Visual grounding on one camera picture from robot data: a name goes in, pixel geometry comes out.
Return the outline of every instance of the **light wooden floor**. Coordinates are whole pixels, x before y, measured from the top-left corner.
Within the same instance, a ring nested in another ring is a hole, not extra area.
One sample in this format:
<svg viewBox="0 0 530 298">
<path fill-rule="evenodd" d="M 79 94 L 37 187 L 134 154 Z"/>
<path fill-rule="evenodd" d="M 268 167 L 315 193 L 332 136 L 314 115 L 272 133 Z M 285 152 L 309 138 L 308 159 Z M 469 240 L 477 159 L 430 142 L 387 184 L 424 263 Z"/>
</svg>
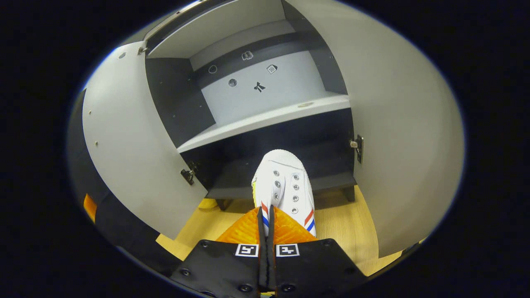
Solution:
<svg viewBox="0 0 530 298">
<path fill-rule="evenodd" d="M 319 239 L 333 238 L 365 275 L 371 275 L 401 252 L 378 258 L 377 235 L 370 211 L 359 188 L 355 202 L 340 191 L 315 195 L 315 226 Z M 176 239 L 160 235 L 156 242 L 183 260 L 201 239 L 216 240 L 243 214 L 254 208 L 252 200 L 234 200 L 225 211 L 197 208 Z"/>
</svg>

